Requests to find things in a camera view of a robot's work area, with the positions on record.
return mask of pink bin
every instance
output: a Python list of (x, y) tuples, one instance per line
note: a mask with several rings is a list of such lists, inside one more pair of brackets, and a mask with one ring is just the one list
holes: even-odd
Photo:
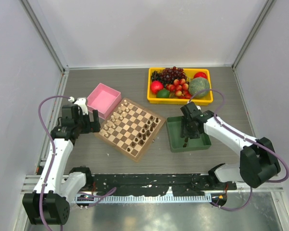
[(100, 83), (88, 96), (88, 109), (98, 110), (98, 116), (106, 119), (121, 101), (121, 92)]

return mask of white backdrop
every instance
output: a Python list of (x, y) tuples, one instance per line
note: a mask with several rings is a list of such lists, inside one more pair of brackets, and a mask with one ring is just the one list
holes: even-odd
[(231, 65), (265, 0), (30, 0), (70, 67)]
[[(45, 136), (38, 106), (59, 80), (20, 1), (0, 0), (0, 231), (13, 230), (25, 176), (35, 172)], [(43, 107), (45, 121), (51, 109)]]
[[(256, 135), (289, 165), (289, 0), (276, 1), (237, 73)], [(289, 196), (289, 180), (283, 185)]]

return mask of floor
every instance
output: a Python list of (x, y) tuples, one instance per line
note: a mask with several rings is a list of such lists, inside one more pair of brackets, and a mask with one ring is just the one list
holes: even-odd
[[(248, 193), (229, 193), (227, 206), (239, 207)], [(59, 231), (59, 226), (50, 226)], [(26, 231), (46, 231), (28, 224)], [(64, 231), (281, 231), (271, 193), (254, 193), (250, 205), (228, 212), (209, 203), (114, 204), (75, 208)]]
[[(209, 68), (212, 88), (225, 94), (226, 105), (219, 116), (233, 127), (251, 135), (243, 102), (230, 67)], [(64, 95), (87, 97), (104, 83), (136, 103), (167, 118), (181, 116), (180, 105), (150, 104), (146, 98), (148, 69), (72, 70)], [(214, 102), (202, 110), (214, 111), (221, 97), (214, 93)], [(65, 173), (71, 168), (86, 165), (92, 173), (205, 173), (220, 163), (235, 163), (238, 156), (220, 141), (211, 138), (212, 146), (205, 151), (172, 153), (164, 125), (155, 142), (139, 163), (125, 157), (94, 134), (83, 134), (77, 139), (68, 159)]]

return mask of bunch of grapes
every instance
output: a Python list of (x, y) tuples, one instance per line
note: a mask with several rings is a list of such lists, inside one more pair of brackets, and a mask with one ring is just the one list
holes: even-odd
[(160, 81), (164, 87), (166, 87), (167, 84), (173, 84), (173, 81), (175, 79), (187, 79), (186, 74), (184, 73), (184, 70), (182, 68), (165, 68), (162, 72), (158, 73), (157, 71), (154, 71), (151, 76), (151, 80), (157, 80)]

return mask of gray wood surface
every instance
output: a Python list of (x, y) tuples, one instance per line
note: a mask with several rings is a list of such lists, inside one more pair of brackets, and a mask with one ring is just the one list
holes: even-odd
[[(226, 96), (226, 105), (219, 116), (233, 127), (251, 135), (250, 125), (230, 67), (208, 68), (212, 88)], [(144, 107), (167, 118), (181, 116), (181, 105), (150, 104), (146, 98), (148, 69), (72, 70), (64, 95), (87, 97), (99, 83), (121, 92)], [(202, 110), (214, 111), (222, 99), (213, 93), (214, 102)], [(204, 173), (220, 163), (235, 163), (238, 156), (220, 141), (211, 137), (208, 150), (185, 153), (170, 151), (166, 125), (151, 144), (139, 163), (125, 157), (93, 134), (82, 134), (67, 161), (65, 173), (71, 168), (85, 165), (92, 173)]]

